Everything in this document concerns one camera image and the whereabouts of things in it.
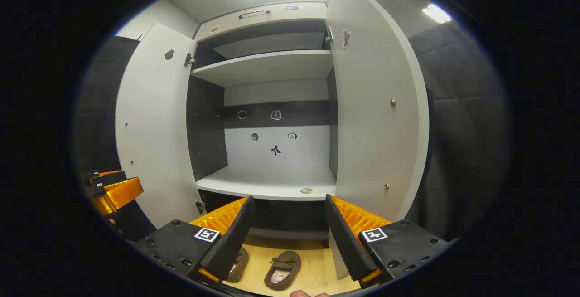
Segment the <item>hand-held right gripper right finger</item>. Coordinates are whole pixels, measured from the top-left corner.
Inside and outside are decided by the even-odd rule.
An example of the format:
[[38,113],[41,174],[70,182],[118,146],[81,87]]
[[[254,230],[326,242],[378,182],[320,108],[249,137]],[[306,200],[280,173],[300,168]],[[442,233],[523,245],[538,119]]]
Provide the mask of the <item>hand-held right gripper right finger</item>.
[[449,246],[408,220],[385,220],[337,196],[326,196],[324,211],[340,257],[361,288],[416,272]]

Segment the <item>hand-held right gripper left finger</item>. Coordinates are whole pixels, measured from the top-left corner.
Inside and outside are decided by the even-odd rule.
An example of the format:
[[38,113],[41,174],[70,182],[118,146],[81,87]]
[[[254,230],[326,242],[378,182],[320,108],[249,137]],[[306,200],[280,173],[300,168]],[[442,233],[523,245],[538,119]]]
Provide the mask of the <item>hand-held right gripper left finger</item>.
[[253,196],[245,196],[191,222],[172,220],[135,247],[174,273],[220,286],[240,258],[255,215]]

